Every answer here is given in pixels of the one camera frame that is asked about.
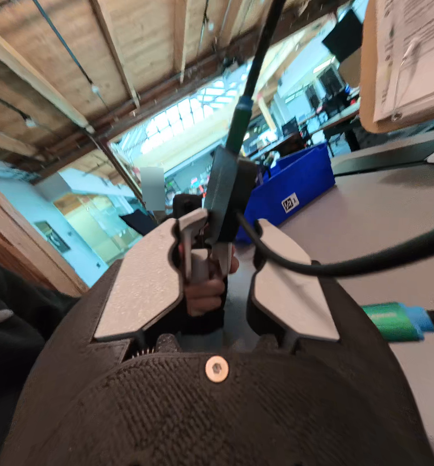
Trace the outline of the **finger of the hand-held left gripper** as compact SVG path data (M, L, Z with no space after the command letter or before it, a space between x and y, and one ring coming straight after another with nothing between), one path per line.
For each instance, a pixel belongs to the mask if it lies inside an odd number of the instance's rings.
M233 245L231 242L216 242L212 246L211 257L213 261L218 262L221 275L227 277L232 267Z
M209 253L205 247L204 227L208 213L198 208L179 218L180 244L183 248L183 272L187 283L198 284L209 279Z

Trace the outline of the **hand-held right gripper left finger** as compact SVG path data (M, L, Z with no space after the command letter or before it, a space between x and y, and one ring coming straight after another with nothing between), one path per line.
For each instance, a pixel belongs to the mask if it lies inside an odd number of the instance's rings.
M93 338L115 341L149 329L183 298L183 279L173 264L177 220L168 219L125 255Z

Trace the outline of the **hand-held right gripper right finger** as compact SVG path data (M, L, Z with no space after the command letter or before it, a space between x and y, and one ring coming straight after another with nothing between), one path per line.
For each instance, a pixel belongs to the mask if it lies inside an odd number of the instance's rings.
M283 268L255 250L246 319L258 335L279 343L299 339L337 342L339 332L319 279Z

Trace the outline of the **black square hub adapter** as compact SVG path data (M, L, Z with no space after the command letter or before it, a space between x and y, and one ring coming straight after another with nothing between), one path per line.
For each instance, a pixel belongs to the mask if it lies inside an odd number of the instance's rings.
M239 229L237 213L243 214L255 188L259 166L218 146L204 199L208 211L207 243L231 243Z

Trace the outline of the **blue plastic bin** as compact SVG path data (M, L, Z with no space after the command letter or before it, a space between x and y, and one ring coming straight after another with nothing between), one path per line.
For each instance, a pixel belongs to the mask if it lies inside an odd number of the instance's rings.
M327 143L280 158L252 190L245 208L246 221L260 219L279 226L335 185Z

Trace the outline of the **grey desk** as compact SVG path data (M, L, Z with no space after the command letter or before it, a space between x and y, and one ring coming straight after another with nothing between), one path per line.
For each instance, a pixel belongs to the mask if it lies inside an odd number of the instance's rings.
M337 262L380 251L434 229L434 164L342 176L281 224L314 260ZM340 280L360 305L399 301L434 309L434 258ZM434 333L391 345L434 450Z

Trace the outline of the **person's left hand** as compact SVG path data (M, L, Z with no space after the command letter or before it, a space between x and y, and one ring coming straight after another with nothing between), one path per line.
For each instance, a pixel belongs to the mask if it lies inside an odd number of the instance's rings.
M213 259L210 250L206 260L207 274L205 279L198 282L185 283L184 298L187 316L191 318L204 317L208 314L223 311L228 293L228 277L239 268L239 261L235 257L235 247L231 248L230 270L224 275L219 261Z

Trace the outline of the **person's black hoodie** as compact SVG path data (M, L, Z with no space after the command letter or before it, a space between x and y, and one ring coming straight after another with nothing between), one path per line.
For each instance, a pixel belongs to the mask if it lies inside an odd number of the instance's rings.
M0 451L36 359L79 300L0 265Z

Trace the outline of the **black flat panel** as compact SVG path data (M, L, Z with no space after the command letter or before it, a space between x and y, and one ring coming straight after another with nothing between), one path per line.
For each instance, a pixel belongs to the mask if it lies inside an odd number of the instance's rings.
M391 170L425 163L434 153L434 130L357 150L331 159L335 177Z

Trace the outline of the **wooden document stand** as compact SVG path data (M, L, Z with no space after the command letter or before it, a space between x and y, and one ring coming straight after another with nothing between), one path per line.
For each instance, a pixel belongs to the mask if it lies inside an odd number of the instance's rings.
M424 120L412 120L407 123L398 123L390 120L381 122L374 121L376 109L376 74L377 74L377 27L376 27L376 4L377 1L368 2L363 22L363 34L361 45L360 59L360 123L363 129L372 134L375 139L385 136L395 136L394 140L388 140L392 143L392 148L399 147L399 142L405 142L411 146L417 146L420 150L428 149L431 143L434 143L434 130L425 133L410 135L411 130L422 128L424 124L434 121L434 114L425 116ZM424 156L424 159L430 158L430 163L434 164L434 148L430 153Z

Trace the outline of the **black monitor screen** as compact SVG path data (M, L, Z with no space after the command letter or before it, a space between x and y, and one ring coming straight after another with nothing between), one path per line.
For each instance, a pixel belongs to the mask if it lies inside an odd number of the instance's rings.
M331 32L322 40L322 44L342 63L361 48L363 23L353 9L349 9Z

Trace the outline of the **printed paper sheet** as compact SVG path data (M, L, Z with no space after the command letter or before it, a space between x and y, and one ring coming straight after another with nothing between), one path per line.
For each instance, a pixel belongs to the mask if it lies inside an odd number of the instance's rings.
M374 122L434 111L434 0L376 1Z

